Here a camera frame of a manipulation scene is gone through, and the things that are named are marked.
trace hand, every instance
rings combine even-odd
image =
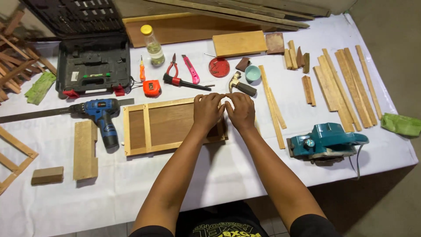
[[[225,105],[218,108],[224,94],[211,93],[208,95],[197,95],[195,97],[195,114],[193,126],[202,129],[206,134],[222,117],[225,111]]]
[[[225,95],[230,98],[234,104],[235,109],[232,109],[231,104],[228,101],[225,101],[229,119],[238,132],[242,133],[249,129],[256,128],[254,126],[254,102],[250,96],[239,92]]]

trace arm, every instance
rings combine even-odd
[[[254,127],[253,100],[242,93],[226,96],[235,107],[233,110],[231,104],[225,102],[228,116],[247,145],[263,186],[288,231],[294,220],[302,215],[317,214],[325,217],[307,187],[266,144]]]
[[[218,109],[224,97],[217,93],[195,97],[193,126],[152,185],[132,232],[144,226],[156,225],[169,229],[175,235],[180,207],[192,179],[203,139],[224,113],[225,105]]]

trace tool case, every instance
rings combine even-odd
[[[78,98],[90,90],[125,94],[129,40],[112,0],[21,0],[61,39],[56,91]]]

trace table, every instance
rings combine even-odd
[[[350,15],[320,18],[308,23],[309,29],[284,33],[285,42],[294,40],[296,47],[301,46],[303,53],[310,53],[311,67],[318,65],[317,57],[322,55],[322,48],[327,48],[337,70],[339,65],[334,52],[349,47],[359,73],[363,76],[355,50],[355,45],[360,44],[368,61],[368,69],[382,112],[397,113]],[[40,43],[36,47],[53,65],[57,65],[58,43]],[[186,81],[191,77],[181,57],[181,54],[185,54],[200,76],[200,84],[215,84],[212,92],[228,93],[228,82],[236,71],[235,65],[241,59],[241,57],[229,59],[230,74],[225,78],[215,78],[208,72],[208,63],[212,58],[203,54],[215,53],[212,40],[164,45],[163,51],[166,63],[162,67],[153,68],[148,63],[149,55],[145,48],[131,49],[132,76],[136,80],[139,78],[140,56],[143,55],[147,79],[161,80],[173,53],[176,52],[179,77]],[[282,130],[284,139],[308,133],[315,124],[340,123],[337,113],[328,112],[312,69],[309,76],[312,79],[317,107],[306,104],[301,82],[304,74],[301,70],[286,70],[282,56],[254,55],[251,56],[251,62],[253,65],[265,67],[269,86],[288,126]],[[31,81],[25,82],[22,91],[26,92],[39,76],[36,75]],[[143,104],[190,98],[204,92],[163,83],[161,86],[163,93],[158,98],[146,98],[142,89],[136,88],[119,99],[134,98],[135,104]],[[356,177],[356,172],[348,159],[333,166],[320,167],[290,158],[287,149],[280,150],[263,85],[259,80],[253,86],[257,88],[257,97],[254,101],[263,138],[306,186]],[[2,116],[61,108],[98,98],[115,98],[115,95],[100,93],[78,99],[61,100],[55,89],[51,89],[39,106],[27,104],[22,94],[9,94],[9,97],[10,99],[0,107]],[[120,114],[112,120],[121,142],[124,140],[123,115]],[[96,145],[96,156],[99,158],[98,178],[75,182],[72,180],[73,134],[74,124],[79,121],[82,119],[61,115],[2,124],[2,127],[40,155],[0,196],[1,236],[47,237],[135,219],[155,178],[171,157],[171,151],[125,157],[123,147],[106,151],[100,138]],[[225,145],[215,143],[203,146],[181,210],[266,195],[244,142],[229,123],[229,119],[227,121],[229,140]],[[409,140],[388,132],[379,125],[363,129],[361,133],[370,139],[370,143],[364,146],[360,154],[361,175],[397,169],[418,162]],[[24,159],[3,141],[0,141],[0,152],[16,163]],[[354,164],[355,159],[356,156],[351,158]],[[36,187],[30,185],[33,170],[56,166],[64,166],[63,183]],[[4,180],[8,174],[5,169],[0,169],[0,180]]]

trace small bowl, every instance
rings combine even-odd
[[[261,76],[260,69],[256,66],[251,65],[245,69],[245,78],[248,81],[256,81],[257,79],[260,78],[260,76]]]

